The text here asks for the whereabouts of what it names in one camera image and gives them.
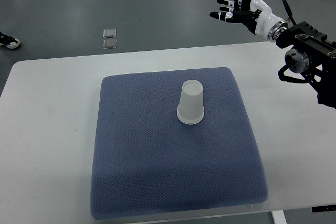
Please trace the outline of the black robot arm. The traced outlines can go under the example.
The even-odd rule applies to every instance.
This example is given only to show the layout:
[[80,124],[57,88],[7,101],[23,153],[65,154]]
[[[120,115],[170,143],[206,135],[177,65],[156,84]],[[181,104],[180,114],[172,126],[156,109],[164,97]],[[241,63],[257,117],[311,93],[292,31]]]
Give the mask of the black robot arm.
[[285,65],[278,71],[283,82],[310,84],[317,92],[319,104],[335,108],[335,41],[328,41],[307,22],[292,27],[280,24],[270,31],[279,48],[291,46]]

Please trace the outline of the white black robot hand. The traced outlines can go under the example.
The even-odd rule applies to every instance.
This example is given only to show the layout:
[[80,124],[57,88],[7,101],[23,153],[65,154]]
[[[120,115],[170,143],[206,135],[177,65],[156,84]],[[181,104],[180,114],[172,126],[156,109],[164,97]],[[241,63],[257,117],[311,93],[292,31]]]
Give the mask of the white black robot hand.
[[218,12],[210,17],[226,23],[243,24],[254,35],[275,41],[275,34],[288,28],[288,23],[274,15],[272,9],[263,0],[217,0]]

